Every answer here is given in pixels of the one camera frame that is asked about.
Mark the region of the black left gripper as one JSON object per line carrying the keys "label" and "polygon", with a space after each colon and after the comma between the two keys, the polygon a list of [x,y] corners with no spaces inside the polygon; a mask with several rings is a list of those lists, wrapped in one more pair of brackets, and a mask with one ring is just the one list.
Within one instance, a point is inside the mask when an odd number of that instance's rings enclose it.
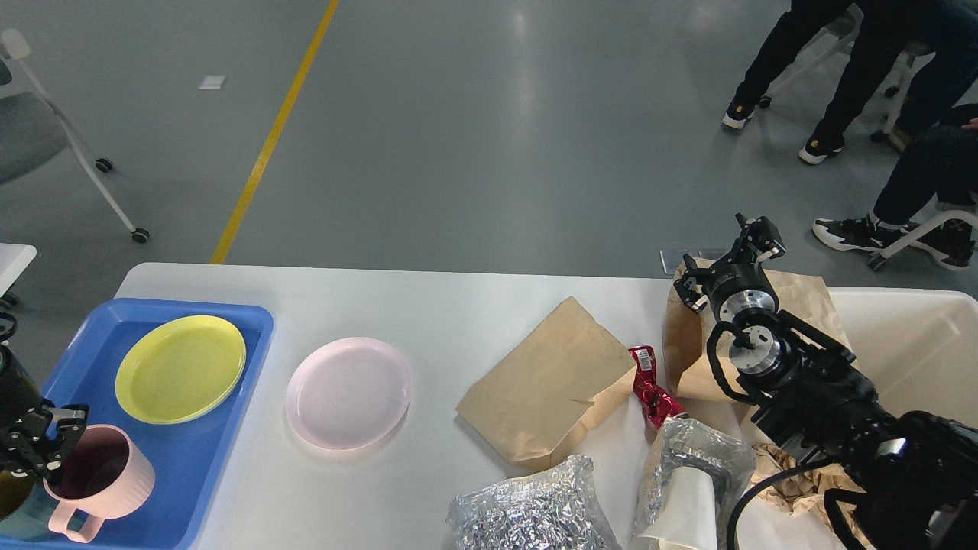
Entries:
{"label": "black left gripper", "polygon": [[43,412],[34,380],[10,348],[1,348],[1,363],[2,470],[34,483],[53,483],[62,477],[60,459],[67,459],[83,437],[89,407],[64,405],[48,408],[51,415]]}

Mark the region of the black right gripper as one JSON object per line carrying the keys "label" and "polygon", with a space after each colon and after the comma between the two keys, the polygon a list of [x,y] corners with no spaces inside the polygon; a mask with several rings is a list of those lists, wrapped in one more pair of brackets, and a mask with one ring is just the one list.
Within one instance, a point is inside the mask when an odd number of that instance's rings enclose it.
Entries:
{"label": "black right gripper", "polygon": [[710,307],[719,322],[745,322],[762,311],[775,314],[779,300],[760,264],[786,253],[776,224],[767,216],[736,214],[741,228],[729,260],[705,268],[691,255],[682,257],[682,272],[673,286],[684,306],[696,314]]}

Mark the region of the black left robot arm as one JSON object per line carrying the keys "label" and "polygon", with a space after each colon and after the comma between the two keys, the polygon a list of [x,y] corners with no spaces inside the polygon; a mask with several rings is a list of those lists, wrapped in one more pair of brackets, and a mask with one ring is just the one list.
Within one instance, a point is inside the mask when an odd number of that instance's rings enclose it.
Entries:
{"label": "black left robot arm", "polygon": [[9,348],[17,320],[2,313],[1,443],[2,470],[35,484],[58,484],[63,464],[76,449],[89,421],[83,403],[56,406],[42,397],[31,376]]}

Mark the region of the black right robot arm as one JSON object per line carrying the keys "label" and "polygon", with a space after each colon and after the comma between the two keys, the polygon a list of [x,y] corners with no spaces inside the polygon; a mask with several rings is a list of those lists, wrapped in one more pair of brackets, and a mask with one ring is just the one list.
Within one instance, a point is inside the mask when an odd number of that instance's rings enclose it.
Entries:
{"label": "black right robot arm", "polygon": [[780,307],[762,266],[785,254],[778,227],[765,216],[736,217],[740,233],[730,250],[704,267],[684,255],[674,288],[689,310],[712,311],[705,354],[717,386],[731,400],[754,405],[753,424],[797,464],[737,501],[727,547],[737,548],[738,519],[763,490],[838,464],[860,487],[824,494],[845,548],[860,549],[860,541],[842,503],[853,506],[876,549],[974,549],[975,428],[920,410],[886,412],[846,345]]}

